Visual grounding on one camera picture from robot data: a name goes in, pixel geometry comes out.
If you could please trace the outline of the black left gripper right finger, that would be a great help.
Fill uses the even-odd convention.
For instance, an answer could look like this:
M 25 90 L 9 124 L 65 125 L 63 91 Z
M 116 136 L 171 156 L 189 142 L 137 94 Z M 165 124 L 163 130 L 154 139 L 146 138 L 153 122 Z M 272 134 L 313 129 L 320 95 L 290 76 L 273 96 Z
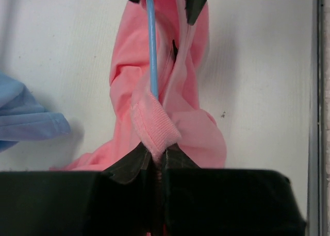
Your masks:
M 200 168 L 179 147 L 162 156 L 168 235 L 304 235 L 290 180 L 272 170 Z

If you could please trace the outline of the blue wire hanger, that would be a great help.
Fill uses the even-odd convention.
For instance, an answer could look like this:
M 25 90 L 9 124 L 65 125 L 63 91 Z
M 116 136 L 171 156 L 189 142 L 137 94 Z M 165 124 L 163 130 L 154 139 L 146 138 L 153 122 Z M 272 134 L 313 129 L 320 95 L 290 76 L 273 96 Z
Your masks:
M 156 18 L 154 0 L 146 0 L 148 16 L 148 41 L 150 55 L 150 89 L 158 99 L 158 69 L 157 69 L 157 43 L 156 43 Z

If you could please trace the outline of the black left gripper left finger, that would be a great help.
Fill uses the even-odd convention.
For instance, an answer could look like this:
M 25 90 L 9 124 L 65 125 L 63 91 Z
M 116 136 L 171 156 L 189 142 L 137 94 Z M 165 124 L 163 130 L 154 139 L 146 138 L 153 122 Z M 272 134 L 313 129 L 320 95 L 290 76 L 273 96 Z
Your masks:
M 1 235 L 146 235 L 151 170 L 138 144 L 103 171 L 1 172 Z

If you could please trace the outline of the pink t shirt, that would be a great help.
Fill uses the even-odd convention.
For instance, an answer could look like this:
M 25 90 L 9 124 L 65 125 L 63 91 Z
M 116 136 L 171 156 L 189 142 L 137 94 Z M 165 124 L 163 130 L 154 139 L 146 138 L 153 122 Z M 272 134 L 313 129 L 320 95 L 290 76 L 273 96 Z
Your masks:
M 66 166 L 104 170 L 139 143 L 159 161 L 172 144 L 200 167 L 222 168 L 226 146 L 214 118 L 200 108 L 196 73 L 209 45 L 209 14 L 186 22 L 184 0 L 154 0 L 158 97 L 150 91 L 146 2 L 128 2 L 122 15 L 110 69 L 110 98 L 116 115 L 112 140 Z

